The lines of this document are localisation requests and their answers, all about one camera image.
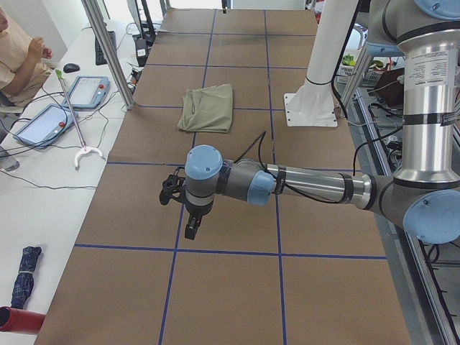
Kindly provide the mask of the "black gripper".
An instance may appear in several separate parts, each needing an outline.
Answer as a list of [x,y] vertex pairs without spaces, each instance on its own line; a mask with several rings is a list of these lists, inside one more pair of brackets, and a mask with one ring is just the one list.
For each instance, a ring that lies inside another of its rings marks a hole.
[[188,222],[185,226],[185,238],[194,240],[198,232],[198,228],[201,225],[202,218],[208,214],[213,207],[213,201],[203,206],[195,205],[190,201],[186,201],[185,207],[189,213]]

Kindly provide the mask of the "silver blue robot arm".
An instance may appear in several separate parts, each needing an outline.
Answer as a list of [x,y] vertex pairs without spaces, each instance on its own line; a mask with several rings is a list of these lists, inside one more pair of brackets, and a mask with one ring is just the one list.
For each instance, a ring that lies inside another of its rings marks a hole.
[[[195,145],[215,147],[224,159],[241,157],[255,169],[261,162],[284,165],[296,173],[340,180],[351,172],[354,143],[345,119],[333,126],[293,126],[282,109],[284,95],[300,85],[304,60],[316,46],[322,60],[335,55],[349,26],[344,14],[316,21],[306,11],[188,9],[183,34],[191,42],[208,40],[206,82],[231,83],[236,110],[227,133],[201,132]],[[362,242],[368,252],[380,247],[373,215],[341,206],[340,188],[322,203],[317,188],[289,179],[281,196],[254,206],[218,196],[195,239],[183,239],[182,250],[355,253]]]

